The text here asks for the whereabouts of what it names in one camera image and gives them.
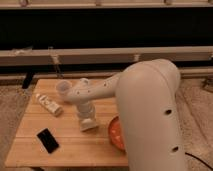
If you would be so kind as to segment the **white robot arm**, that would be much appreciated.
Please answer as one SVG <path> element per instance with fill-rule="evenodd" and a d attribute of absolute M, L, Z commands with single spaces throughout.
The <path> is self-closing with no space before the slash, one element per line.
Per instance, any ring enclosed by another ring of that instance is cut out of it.
<path fill-rule="evenodd" d="M 133 64 L 115 78 L 71 90 L 78 103 L 115 96 L 130 171 L 187 171 L 176 109 L 180 72 L 170 61 Z"/>

